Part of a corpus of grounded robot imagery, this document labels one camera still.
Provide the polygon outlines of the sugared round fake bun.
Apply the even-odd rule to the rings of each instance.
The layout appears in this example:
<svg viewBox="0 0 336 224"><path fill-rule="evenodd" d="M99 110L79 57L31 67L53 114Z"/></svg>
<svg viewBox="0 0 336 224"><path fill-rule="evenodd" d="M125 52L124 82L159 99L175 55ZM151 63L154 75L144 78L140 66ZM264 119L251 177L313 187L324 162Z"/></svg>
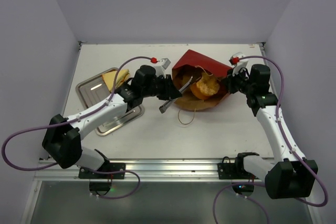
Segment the sugared round fake bun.
<svg viewBox="0 0 336 224"><path fill-rule="evenodd" d="M220 84L214 75L203 73L201 79L191 85L190 90L198 99L207 100L219 92Z"/></svg>

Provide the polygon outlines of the metal tongs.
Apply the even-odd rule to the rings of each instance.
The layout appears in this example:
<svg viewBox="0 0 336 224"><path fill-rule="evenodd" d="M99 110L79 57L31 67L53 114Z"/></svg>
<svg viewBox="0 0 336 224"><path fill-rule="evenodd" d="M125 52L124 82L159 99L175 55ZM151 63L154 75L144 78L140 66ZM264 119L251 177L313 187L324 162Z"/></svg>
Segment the metal tongs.
<svg viewBox="0 0 336 224"><path fill-rule="evenodd" d="M187 88L192 84L192 80L193 80L193 76L191 76L187 83L185 85L183 85L179 90L177 90L177 93L173 94L173 98L169 98L167 101L165 101L163 103L163 105L161 105L159 107L159 111L161 112L161 114L165 113L167 111L167 109L178 99L180 98L183 93L187 90Z"/></svg>

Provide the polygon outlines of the red brown paper bag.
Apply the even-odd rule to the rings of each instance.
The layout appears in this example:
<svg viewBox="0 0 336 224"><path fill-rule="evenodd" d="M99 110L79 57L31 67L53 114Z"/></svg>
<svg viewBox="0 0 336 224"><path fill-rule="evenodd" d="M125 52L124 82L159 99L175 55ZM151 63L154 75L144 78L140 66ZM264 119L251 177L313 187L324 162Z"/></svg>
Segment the red brown paper bag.
<svg viewBox="0 0 336 224"><path fill-rule="evenodd" d="M173 66L172 79L176 88L196 77L181 98L174 104L180 111L197 113L218 106L229 93L223 83L231 67L206 55L189 49Z"/></svg>

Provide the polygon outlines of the fake triangle sandwich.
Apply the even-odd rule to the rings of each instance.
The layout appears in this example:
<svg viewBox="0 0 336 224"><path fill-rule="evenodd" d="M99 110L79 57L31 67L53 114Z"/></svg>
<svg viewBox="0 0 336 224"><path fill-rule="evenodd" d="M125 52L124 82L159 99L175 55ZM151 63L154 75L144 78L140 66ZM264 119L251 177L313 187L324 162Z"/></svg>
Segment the fake triangle sandwich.
<svg viewBox="0 0 336 224"><path fill-rule="evenodd" d="M118 74L116 73L117 70L112 70L102 74L102 79L107 86L109 92L112 92L113 86L115 86L115 88L118 88L130 78L129 69L121 69Z"/></svg>

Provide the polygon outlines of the fake bread slice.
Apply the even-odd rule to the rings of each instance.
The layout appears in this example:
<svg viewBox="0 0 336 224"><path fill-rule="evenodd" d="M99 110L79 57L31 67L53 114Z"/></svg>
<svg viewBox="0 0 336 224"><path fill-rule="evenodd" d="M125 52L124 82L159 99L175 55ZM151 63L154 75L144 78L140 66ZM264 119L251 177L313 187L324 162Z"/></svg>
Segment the fake bread slice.
<svg viewBox="0 0 336 224"><path fill-rule="evenodd" d="M191 73L183 73L183 74L178 74L176 76L176 83L182 87L184 86L192 77Z"/></svg>

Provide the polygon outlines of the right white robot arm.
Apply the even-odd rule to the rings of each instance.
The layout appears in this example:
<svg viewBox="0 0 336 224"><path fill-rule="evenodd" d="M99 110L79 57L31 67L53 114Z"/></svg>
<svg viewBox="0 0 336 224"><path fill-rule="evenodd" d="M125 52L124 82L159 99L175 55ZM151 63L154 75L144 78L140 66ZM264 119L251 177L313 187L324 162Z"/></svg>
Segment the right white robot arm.
<svg viewBox="0 0 336 224"><path fill-rule="evenodd" d="M237 66L228 70L222 81L230 94L240 92L265 131L274 155L274 164L263 160L257 153L239 153L235 159L239 173L250 173L260 179L272 199L306 198L315 182L318 166L306 159L287 131L277 107L278 98L270 91L270 68L252 65L250 70Z"/></svg>

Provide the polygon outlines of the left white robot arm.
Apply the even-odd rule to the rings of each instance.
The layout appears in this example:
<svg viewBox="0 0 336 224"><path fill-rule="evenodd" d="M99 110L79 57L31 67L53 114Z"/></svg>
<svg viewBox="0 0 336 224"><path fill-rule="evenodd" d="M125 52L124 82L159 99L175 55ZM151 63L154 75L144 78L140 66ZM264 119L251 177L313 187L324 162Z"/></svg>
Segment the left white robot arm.
<svg viewBox="0 0 336 224"><path fill-rule="evenodd" d="M55 115L42 147L63 169L76 165L100 176L116 174L107 157L99 150L82 147L81 141L98 126L141 105L144 98L170 101L181 96L171 75L158 75L154 67L142 65L132 78L101 102L67 118Z"/></svg>

